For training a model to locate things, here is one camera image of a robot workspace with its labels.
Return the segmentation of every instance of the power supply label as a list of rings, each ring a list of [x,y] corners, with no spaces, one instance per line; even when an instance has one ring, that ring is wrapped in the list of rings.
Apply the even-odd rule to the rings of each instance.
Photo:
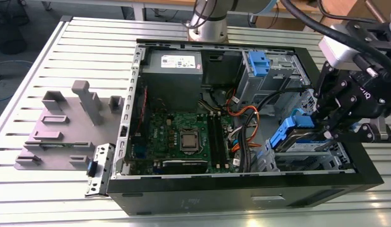
[[[162,68],[195,69],[195,56],[163,55]]]

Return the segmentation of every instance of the red wire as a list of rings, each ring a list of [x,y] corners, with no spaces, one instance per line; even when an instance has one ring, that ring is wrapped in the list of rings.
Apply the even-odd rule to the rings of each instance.
[[[144,116],[144,109],[145,109],[145,101],[147,101],[147,87],[144,89],[144,102],[143,102],[143,110],[141,110],[141,113],[140,113],[140,119],[139,119],[139,125],[137,125],[137,129],[136,129],[136,132],[139,131],[139,128],[140,128],[140,125],[143,123],[143,116]]]

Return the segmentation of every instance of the sticker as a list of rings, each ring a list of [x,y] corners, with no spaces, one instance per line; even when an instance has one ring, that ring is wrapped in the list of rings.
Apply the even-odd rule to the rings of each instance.
[[[163,55],[162,68],[195,69],[195,56]]]
[[[318,147],[322,147],[324,145],[323,142],[311,142],[311,143],[294,143],[294,145],[290,147],[287,152],[312,152],[316,151]]]
[[[240,166],[240,159],[234,159],[234,166]]]
[[[240,99],[238,99],[236,96],[232,97],[232,100],[234,100],[235,103],[240,102]]]

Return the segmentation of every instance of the chip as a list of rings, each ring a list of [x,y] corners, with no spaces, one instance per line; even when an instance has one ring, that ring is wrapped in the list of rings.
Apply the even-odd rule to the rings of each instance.
[[[183,148],[196,148],[196,135],[183,135]]]

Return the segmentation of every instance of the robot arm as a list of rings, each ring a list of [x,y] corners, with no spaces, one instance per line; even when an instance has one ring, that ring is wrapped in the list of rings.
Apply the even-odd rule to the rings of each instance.
[[[346,26],[335,25],[332,29],[367,42],[391,60],[391,23],[350,21]],[[308,116],[314,126],[290,129],[280,141],[272,140],[274,150],[286,152],[300,139],[391,143],[391,129],[384,120],[391,115],[390,68],[383,67],[372,55],[328,36],[319,46],[327,61],[315,87],[315,112]],[[355,129],[362,119],[370,121]]]

